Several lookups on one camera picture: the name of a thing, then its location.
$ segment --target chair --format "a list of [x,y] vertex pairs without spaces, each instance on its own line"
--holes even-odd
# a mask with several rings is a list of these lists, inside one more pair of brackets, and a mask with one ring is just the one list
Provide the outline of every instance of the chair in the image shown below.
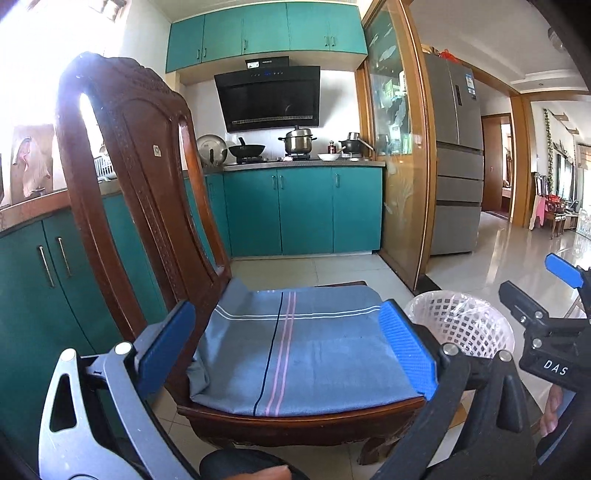
[[[123,337],[134,340],[146,327],[118,257],[102,206],[95,165],[79,109],[88,95],[124,199],[137,226],[164,301],[196,307],[196,328],[167,378],[166,388],[195,433],[216,446],[338,445],[370,439],[360,463],[389,452],[422,397],[390,405],[302,417],[239,416],[191,401],[187,367],[231,279],[207,200],[196,155],[191,112],[181,95],[135,60],[85,53],[63,73],[57,105],[57,138],[72,212],[109,310]],[[181,170],[182,147],[204,231],[216,266],[207,259],[191,219]]]

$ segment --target refrigerator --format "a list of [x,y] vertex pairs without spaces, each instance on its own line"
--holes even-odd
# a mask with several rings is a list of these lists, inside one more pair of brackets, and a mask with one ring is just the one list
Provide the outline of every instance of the refrigerator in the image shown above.
[[472,252],[482,207],[480,104],[471,69],[425,55],[435,114],[437,190],[431,255]]

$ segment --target metal bolt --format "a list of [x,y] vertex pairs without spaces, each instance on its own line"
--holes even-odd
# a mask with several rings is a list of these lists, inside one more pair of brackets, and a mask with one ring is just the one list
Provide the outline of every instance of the metal bolt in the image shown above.
[[115,345],[115,353],[117,355],[127,355],[131,351],[131,343],[121,342]]
[[513,360],[513,355],[511,355],[511,352],[508,352],[507,350],[501,350],[499,352],[499,358],[504,362],[510,362]]
[[60,360],[63,362],[69,362],[76,358],[76,350],[73,348],[66,348],[60,355]]
[[454,356],[457,355],[459,352],[460,349],[457,347],[457,345],[454,345],[453,343],[446,343],[445,345],[443,345],[443,353],[445,353],[446,355]]

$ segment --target human hand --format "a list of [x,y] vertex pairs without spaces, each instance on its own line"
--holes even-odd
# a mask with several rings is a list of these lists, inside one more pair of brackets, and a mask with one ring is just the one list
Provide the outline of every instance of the human hand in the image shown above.
[[556,413],[562,405],[563,391],[558,385],[550,387],[548,400],[546,401],[546,408],[544,414],[540,419],[540,433],[542,437],[552,433],[558,426],[558,414]]
[[291,480],[291,472],[287,465],[265,468],[256,473],[242,473],[226,480]]

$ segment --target white tile floor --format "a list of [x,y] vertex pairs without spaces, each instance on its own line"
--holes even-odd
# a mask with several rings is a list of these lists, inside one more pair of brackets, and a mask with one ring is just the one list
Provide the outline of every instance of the white tile floor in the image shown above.
[[[549,237],[547,230],[529,232],[512,228],[504,220],[483,213],[476,251],[432,258],[427,273],[441,288],[470,292],[499,309],[512,322],[515,354],[520,356],[522,329],[498,300],[500,283],[512,280],[546,307],[551,315],[562,316],[576,298],[576,293],[544,269],[544,257],[555,252],[575,265],[585,268],[591,265],[590,240],[572,231],[558,239],[550,240]],[[377,255],[239,260],[232,263],[232,271],[253,290],[365,280],[384,300],[393,298],[404,306],[413,297]],[[547,383],[523,375],[527,387],[543,404]],[[198,468],[201,458],[213,447],[199,440],[187,420],[176,414],[176,406],[166,391],[154,404],[154,411],[181,452]],[[449,456],[460,431],[461,426],[448,432],[433,463]],[[336,447],[289,446],[263,450],[293,463],[311,480],[368,480],[379,464],[358,465],[361,446],[361,443],[354,443]]]

